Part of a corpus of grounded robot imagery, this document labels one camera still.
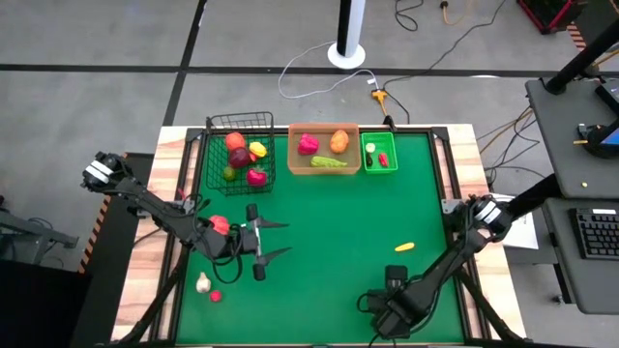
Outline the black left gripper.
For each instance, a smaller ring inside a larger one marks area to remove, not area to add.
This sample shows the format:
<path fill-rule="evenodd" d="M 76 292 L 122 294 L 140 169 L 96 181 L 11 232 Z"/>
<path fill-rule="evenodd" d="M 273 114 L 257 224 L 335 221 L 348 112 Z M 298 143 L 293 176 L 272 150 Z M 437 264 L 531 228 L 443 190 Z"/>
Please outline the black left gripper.
<path fill-rule="evenodd" d="M 257 281 L 266 279 L 266 267 L 276 257 L 286 253 L 291 247 L 280 248 L 268 253 L 262 251 L 260 231 L 263 228 L 282 228 L 287 227 L 287 223 L 272 222 L 263 218 L 257 210 L 257 205 L 251 203 L 246 207 L 247 223 L 239 227 L 233 241 L 233 256 L 237 260 L 237 275 L 233 278 L 238 281 L 243 273 L 243 261 L 241 256 L 253 254 L 254 263 L 252 265 L 253 278 Z"/>

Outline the red fruit with green calyx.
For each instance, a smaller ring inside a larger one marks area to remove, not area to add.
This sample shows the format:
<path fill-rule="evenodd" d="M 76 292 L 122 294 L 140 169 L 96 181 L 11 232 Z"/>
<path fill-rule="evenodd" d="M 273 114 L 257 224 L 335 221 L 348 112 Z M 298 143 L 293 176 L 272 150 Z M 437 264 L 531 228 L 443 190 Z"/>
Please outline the red fruit with green calyx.
<path fill-rule="evenodd" d="M 260 168 L 251 168 L 246 174 L 246 181 L 250 187 L 262 188 L 268 183 L 268 174 Z"/>

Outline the dark red apple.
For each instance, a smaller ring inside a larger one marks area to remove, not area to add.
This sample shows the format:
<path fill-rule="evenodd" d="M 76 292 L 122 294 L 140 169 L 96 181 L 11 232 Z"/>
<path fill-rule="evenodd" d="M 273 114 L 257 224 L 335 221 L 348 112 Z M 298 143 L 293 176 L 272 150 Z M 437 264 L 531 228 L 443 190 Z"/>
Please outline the dark red apple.
<path fill-rule="evenodd" d="M 239 147 L 231 150 L 228 154 L 228 164 L 230 167 L 239 169 L 251 163 L 251 153 L 247 148 Z"/>

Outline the green cucumber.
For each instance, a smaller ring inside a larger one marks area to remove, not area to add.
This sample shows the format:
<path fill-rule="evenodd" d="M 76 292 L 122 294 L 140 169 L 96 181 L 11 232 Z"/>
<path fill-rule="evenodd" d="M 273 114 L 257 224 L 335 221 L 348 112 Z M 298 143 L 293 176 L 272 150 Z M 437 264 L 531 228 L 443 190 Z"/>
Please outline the green cucumber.
<path fill-rule="evenodd" d="M 343 168 L 347 166 L 347 163 L 338 159 L 314 156 L 310 160 L 310 166 L 319 168 Z"/>

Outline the orange-red peach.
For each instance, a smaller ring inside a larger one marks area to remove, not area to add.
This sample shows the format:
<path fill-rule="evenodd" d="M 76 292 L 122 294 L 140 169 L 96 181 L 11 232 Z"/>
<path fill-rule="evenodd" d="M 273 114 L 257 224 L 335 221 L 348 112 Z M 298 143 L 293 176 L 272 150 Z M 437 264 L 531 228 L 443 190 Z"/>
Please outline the orange-red peach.
<path fill-rule="evenodd" d="M 232 152 L 237 149 L 245 148 L 246 138 L 241 133 L 234 131 L 225 137 L 224 144 L 226 149 Z"/>

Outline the orange peach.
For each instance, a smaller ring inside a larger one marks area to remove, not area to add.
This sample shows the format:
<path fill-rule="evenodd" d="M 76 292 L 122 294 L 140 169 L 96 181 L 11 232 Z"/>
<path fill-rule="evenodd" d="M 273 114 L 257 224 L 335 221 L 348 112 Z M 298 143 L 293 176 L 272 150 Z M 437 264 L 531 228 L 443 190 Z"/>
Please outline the orange peach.
<path fill-rule="evenodd" d="M 330 150 L 334 154 L 344 153 L 349 145 L 349 135 L 345 130 L 336 130 L 330 139 Z"/>

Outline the green felt table mat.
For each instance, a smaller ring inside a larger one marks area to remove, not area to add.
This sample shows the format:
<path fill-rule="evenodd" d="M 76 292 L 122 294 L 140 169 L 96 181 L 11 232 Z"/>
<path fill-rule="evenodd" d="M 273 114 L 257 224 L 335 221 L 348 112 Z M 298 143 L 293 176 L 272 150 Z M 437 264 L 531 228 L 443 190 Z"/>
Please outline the green felt table mat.
<path fill-rule="evenodd" d="M 296 176 L 286 163 L 287 140 L 276 140 L 276 181 L 264 194 L 226 196 L 202 188 L 209 200 L 205 217 L 246 218 L 246 207 L 287 227 L 261 233 L 266 252 L 291 247 L 274 259 L 266 279 L 253 278 L 251 256 L 213 267 L 199 253 L 190 257 L 177 340 L 180 344 L 312 344 L 369 342 L 368 314 L 358 298 L 384 287 L 385 267 L 403 265 L 424 272 L 445 250 L 440 198 L 427 138 L 395 138 L 398 170 L 386 175 Z M 396 252 L 395 247 L 415 244 Z M 200 294 L 201 272 L 212 282 Z M 214 303 L 210 293 L 219 290 Z"/>

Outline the orange translucent plastic bin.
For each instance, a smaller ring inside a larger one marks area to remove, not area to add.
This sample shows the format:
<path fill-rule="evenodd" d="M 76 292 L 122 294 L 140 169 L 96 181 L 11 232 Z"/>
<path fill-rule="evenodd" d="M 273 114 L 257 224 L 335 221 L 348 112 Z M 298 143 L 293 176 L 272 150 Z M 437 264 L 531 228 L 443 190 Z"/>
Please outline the orange translucent plastic bin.
<path fill-rule="evenodd" d="M 336 154 L 331 150 L 331 139 L 337 131 L 344 131 L 348 136 L 346 149 Z M 314 154 L 301 155 L 299 146 L 301 138 L 307 134 L 311 140 L 316 139 L 318 148 Z M 311 159 L 323 157 L 345 162 L 344 167 L 314 167 Z M 288 128 L 287 164 L 295 175 L 353 175 L 360 169 L 360 129 L 353 123 L 300 123 Z"/>

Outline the small green plastic basket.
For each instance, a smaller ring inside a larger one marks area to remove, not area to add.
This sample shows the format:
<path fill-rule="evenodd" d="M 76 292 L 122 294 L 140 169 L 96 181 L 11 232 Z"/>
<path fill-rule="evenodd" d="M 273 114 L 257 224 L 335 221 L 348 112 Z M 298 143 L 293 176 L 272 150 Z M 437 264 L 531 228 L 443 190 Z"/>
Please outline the small green plastic basket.
<path fill-rule="evenodd" d="M 364 168 L 368 174 L 390 174 L 398 170 L 398 159 L 395 138 L 391 132 L 364 132 L 361 134 L 362 150 L 364 156 Z M 376 149 L 371 154 L 373 166 L 367 167 L 365 155 L 367 153 L 365 146 L 367 143 L 374 143 Z M 378 160 L 378 155 L 385 153 L 389 159 L 390 165 L 382 167 Z"/>

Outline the black and white tower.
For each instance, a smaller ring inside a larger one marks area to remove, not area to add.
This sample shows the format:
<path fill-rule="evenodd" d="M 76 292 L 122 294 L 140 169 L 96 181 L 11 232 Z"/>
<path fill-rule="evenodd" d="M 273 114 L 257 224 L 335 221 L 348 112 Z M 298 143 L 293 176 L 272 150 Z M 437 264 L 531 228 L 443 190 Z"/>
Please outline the black and white tower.
<path fill-rule="evenodd" d="M 359 68 L 366 59 L 360 45 L 367 0 L 340 0 L 337 40 L 329 46 L 327 57 L 337 68 Z"/>

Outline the grey desk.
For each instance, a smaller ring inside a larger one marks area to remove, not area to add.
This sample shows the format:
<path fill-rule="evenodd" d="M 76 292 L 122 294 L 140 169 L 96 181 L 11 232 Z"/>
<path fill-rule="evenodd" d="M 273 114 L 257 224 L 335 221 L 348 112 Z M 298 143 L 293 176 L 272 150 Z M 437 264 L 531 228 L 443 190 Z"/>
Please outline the grey desk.
<path fill-rule="evenodd" d="M 548 198 L 542 210 L 557 244 L 565 301 L 585 314 L 619 315 L 619 261 L 582 258 L 569 215 L 576 208 L 619 215 L 619 159 L 599 159 L 574 144 L 579 125 L 609 125 L 617 116 L 597 96 L 596 81 L 572 82 L 559 95 L 540 80 L 525 87 L 560 188 L 560 196 Z"/>

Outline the dark floor box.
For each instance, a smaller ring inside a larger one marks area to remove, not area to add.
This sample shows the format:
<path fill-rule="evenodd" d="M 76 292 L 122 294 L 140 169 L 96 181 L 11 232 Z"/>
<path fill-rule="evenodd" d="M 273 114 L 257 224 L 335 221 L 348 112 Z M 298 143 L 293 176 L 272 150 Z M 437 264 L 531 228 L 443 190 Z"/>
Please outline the dark floor box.
<path fill-rule="evenodd" d="M 0 348 L 69 348 L 91 277 L 0 260 Z"/>

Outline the black desk device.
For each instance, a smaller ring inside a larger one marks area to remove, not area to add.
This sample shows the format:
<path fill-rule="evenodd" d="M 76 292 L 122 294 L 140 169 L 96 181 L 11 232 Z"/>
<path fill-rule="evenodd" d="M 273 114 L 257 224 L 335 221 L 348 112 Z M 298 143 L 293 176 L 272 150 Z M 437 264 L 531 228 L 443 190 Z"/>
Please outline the black desk device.
<path fill-rule="evenodd" d="M 576 127 L 579 139 L 574 145 L 581 145 L 589 154 L 602 159 L 619 158 L 619 120 L 609 125 L 584 125 Z"/>

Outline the black upright pole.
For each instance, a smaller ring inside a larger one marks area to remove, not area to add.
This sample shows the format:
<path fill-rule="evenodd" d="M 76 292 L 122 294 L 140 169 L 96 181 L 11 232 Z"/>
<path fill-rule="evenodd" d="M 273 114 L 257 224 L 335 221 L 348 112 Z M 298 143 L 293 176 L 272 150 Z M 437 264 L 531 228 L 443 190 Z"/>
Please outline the black upright pole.
<path fill-rule="evenodd" d="M 557 75 L 545 82 L 545 89 L 553 95 L 562 94 L 577 75 L 584 72 L 617 42 L 619 42 L 619 18 L 580 51 Z"/>

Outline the black post with hazard stripes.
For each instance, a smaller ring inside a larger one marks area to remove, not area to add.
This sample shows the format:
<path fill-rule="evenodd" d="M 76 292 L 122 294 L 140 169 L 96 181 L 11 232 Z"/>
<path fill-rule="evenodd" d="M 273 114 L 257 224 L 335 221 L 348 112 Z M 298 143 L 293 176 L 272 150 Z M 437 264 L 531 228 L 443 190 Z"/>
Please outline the black post with hazard stripes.
<path fill-rule="evenodd" d="M 138 218 L 128 212 L 128 207 L 122 198 L 103 197 L 80 262 L 90 284 L 71 348 L 93 348 L 112 337 L 138 226 Z"/>

